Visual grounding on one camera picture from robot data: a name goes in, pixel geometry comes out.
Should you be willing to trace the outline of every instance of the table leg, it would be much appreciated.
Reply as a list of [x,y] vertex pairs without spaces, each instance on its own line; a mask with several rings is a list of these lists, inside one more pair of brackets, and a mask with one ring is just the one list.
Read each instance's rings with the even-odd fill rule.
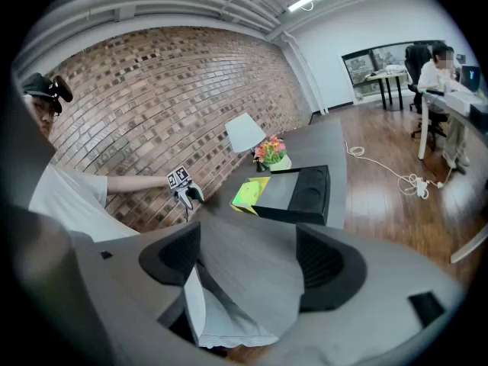
[[393,104],[393,100],[391,98],[391,89],[390,89],[390,81],[388,80],[388,78],[386,77],[385,82],[387,82],[387,88],[388,88],[388,98],[390,98],[390,104]]
[[403,99],[402,99],[402,90],[400,89],[400,77],[396,77],[396,86],[398,88],[398,100],[400,101],[400,110],[403,110]]
[[478,248],[488,238],[488,224],[468,244],[451,255],[451,263],[459,262]]
[[383,101],[383,109],[386,110],[387,109],[387,101],[384,98],[384,87],[383,87],[383,82],[381,81],[381,79],[378,79],[378,84],[380,85],[381,100]]
[[422,102],[422,131],[420,133],[419,160],[424,159],[427,145],[427,132],[429,130],[429,108]]

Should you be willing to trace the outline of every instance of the window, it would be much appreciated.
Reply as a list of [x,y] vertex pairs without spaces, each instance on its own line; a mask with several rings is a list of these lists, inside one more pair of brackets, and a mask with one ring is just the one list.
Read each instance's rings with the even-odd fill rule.
[[[385,69],[388,65],[405,65],[405,49],[414,44],[424,44],[432,51],[432,44],[439,40],[413,41],[395,43],[381,47],[372,47],[342,56],[349,78],[356,93],[362,96],[380,94],[380,86],[377,82],[366,82],[365,77],[372,72]],[[408,78],[400,77],[401,88],[406,88]]]

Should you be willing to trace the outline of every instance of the desk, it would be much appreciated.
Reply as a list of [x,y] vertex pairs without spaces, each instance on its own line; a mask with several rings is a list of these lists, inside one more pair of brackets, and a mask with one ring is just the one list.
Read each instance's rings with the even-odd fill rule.
[[[293,168],[329,166],[327,226],[342,229],[347,170],[340,119],[284,134]],[[229,202],[257,173],[251,156],[228,177],[195,214],[201,222],[201,259],[212,278],[257,323],[281,337],[296,321],[303,275],[295,258],[295,225],[238,213]]]
[[[381,91],[381,100],[383,101],[383,109],[388,110],[388,111],[398,111],[398,110],[403,110],[403,99],[402,99],[402,90],[400,88],[400,77],[407,75],[406,72],[399,72],[399,73],[382,73],[380,75],[375,75],[375,76],[369,76],[366,81],[367,82],[374,82],[378,81],[378,84],[380,85],[380,91]],[[390,90],[390,82],[388,79],[396,79],[396,86],[398,88],[398,100],[400,102],[400,108],[395,108],[393,106],[393,100],[391,98],[391,90]],[[388,88],[388,98],[390,99],[390,106],[387,106],[387,101],[385,100],[384,97],[384,87],[383,87],[383,82],[382,80],[385,80],[387,82],[387,88]]]
[[[486,131],[478,129],[470,121],[468,117],[459,114],[452,108],[446,105],[444,96],[429,94],[428,92],[423,92],[423,99],[426,100],[428,104],[435,104],[442,108],[445,112],[449,113],[453,118],[459,120],[464,126],[470,129],[480,140],[488,147],[488,134]],[[425,146],[427,144],[427,129],[429,128],[429,108],[425,106],[425,102],[422,102],[422,133],[420,135],[420,146],[419,146],[419,159],[423,160],[425,155]],[[460,248],[454,254],[451,255],[451,263],[459,262],[465,256],[468,256],[472,251],[474,251],[483,241],[488,238],[488,224],[485,225],[482,230],[474,237],[468,244]]]

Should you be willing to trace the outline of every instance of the computer monitor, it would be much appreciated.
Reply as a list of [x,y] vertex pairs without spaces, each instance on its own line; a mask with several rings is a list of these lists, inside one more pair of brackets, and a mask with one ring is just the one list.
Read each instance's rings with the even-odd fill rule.
[[480,87],[481,68],[479,66],[463,65],[461,67],[461,84],[472,92]]

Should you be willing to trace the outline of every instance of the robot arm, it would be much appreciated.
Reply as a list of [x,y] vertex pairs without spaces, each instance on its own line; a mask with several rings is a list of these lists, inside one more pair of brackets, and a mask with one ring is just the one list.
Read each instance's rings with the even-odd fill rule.
[[187,209],[193,210],[193,200],[197,200],[201,204],[204,202],[204,193],[200,186],[191,180],[184,166],[171,171],[166,178],[173,197],[175,197],[177,202],[182,202]]

